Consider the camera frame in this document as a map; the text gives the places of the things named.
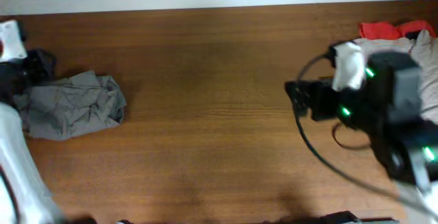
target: brown wooden surface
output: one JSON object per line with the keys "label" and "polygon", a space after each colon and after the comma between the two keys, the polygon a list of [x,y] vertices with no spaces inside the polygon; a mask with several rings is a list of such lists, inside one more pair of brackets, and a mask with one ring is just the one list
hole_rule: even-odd
{"label": "brown wooden surface", "polygon": [[[125,122],[65,142],[30,140],[55,200],[99,223],[256,223],[350,210],[404,218],[402,208],[324,168],[301,140],[283,83],[363,21],[426,19],[438,1],[283,5],[21,16],[58,73],[112,75]],[[321,63],[309,77],[330,75]],[[332,121],[304,120],[323,156],[392,188],[371,151],[340,149]],[[342,130],[342,141],[367,142]]]}

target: green light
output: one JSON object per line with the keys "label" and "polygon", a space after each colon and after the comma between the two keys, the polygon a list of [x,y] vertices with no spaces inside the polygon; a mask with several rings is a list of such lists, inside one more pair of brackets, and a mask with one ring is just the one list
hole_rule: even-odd
{"label": "green light", "polygon": [[430,160],[430,161],[435,160],[435,155],[433,154],[432,150],[429,147],[424,147],[423,153],[426,156],[427,160]]}
{"label": "green light", "polygon": [[344,116],[350,116],[350,115],[351,115],[350,110],[348,110],[348,109],[345,108],[345,107],[342,107],[342,106],[341,106],[341,111],[342,111],[342,114],[344,114]]}
{"label": "green light", "polygon": [[375,73],[368,67],[365,68],[365,72],[367,73],[368,77],[374,77],[375,75]]}

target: crumpled gray cloth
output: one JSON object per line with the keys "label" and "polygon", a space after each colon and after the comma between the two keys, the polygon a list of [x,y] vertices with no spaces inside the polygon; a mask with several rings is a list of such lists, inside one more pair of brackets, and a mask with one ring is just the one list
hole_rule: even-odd
{"label": "crumpled gray cloth", "polygon": [[116,127],[126,106],[114,79],[96,77],[94,71],[34,86],[16,95],[14,102],[30,136],[51,140]]}

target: wood grain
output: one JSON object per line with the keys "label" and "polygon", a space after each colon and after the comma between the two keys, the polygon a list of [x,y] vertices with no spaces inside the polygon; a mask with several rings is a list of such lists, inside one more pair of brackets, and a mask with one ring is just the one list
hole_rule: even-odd
{"label": "wood grain", "polygon": [[[301,140],[283,83],[363,21],[426,19],[438,1],[280,5],[20,16],[28,48],[60,77],[112,75],[128,101],[120,127],[65,142],[30,140],[54,199],[99,223],[257,223],[350,210],[404,218],[402,208],[340,179]],[[330,75],[324,62],[309,78]],[[304,121],[323,156],[394,189],[371,151],[340,149],[334,121]],[[342,130],[339,139],[367,142]]]}

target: red fabric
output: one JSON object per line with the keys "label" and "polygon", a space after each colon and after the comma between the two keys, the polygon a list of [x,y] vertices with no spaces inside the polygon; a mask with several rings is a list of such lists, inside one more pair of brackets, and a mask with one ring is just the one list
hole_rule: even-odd
{"label": "red fabric", "polygon": [[430,36],[437,37],[432,26],[430,26],[426,21],[412,21],[404,23],[398,27],[395,27],[388,22],[361,23],[359,26],[359,33],[361,34],[362,38],[367,38],[370,40],[397,40],[404,37],[406,33],[418,32],[423,29],[427,29]]}

